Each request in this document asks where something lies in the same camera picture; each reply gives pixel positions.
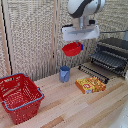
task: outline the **box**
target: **box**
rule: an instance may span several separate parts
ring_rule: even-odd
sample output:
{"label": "box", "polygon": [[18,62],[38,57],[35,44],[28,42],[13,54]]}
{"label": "box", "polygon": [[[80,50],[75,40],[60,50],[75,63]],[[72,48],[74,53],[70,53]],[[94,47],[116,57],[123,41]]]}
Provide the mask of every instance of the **box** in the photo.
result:
{"label": "box", "polygon": [[104,91],[106,89],[106,85],[96,77],[79,79],[76,80],[75,84],[84,94]]}

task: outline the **blue cup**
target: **blue cup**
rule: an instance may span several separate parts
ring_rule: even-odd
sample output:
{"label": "blue cup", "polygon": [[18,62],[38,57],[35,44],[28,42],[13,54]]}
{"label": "blue cup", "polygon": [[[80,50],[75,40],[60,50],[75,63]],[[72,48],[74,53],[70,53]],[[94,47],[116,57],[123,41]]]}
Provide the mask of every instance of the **blue cup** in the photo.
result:
{"label": "blue cup", "polygon": [[60,81],[61,82],[69,81],[69,76],[70,76],[70,68],[67,66],[62,66],[60,68],[60,75],[59,75]]}

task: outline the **red object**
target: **red object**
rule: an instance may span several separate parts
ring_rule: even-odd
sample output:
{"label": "red object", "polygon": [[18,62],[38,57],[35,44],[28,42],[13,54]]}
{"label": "red object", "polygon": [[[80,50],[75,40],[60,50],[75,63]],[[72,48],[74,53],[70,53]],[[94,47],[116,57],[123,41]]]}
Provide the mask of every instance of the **red object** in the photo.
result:
{"label": "red object", "polygon": [[81,43],[73,42],[73,43],[67,44],[62,48],[62,50],[66,56],[75,56],[79,54],[81,51]]}
{"label": "red object", "polygon": [[14,124],[37,115],[43,93],[22,73],[0,79],[0,101]]}

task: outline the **wooden table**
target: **wooden table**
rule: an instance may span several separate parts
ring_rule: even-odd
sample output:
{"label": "wooden table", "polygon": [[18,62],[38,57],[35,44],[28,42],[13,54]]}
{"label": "wooden table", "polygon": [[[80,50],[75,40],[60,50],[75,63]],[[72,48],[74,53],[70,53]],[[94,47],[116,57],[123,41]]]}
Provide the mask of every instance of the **wooden table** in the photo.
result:
{"label": "wooden table", "polygon": [[66,83],[59,81],[59,74],[36,81],[45,94],[38,115],[14,125],[0,105],[0,128],[108,128],[128,99],[128,86],[116,77],[105,91],[82,94],[75,81],[86,77],[90,76],[75,67]]}

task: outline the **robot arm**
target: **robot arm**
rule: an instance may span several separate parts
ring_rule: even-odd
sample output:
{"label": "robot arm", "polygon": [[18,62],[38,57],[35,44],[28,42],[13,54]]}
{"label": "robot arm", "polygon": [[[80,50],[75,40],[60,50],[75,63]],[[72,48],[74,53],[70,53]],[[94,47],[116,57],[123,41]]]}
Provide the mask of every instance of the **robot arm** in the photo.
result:
{"label": "robot arm", "polygon": [[105,0],[69,0],[68,12],[73,17],[73,26],[62,28],[63,40],[75,41],[98,38],[99,26],[89,15],[100,12]]}
{"label": "robot arm", "polygon": [[105,0],[69,0],[68,12],[73,18],[92,15],[100,12]]}
{"label": "robot arm", "polygon": [[69,0],[68,12],[73,18],[80,18],[83,15],[85,7],[92,0]]}

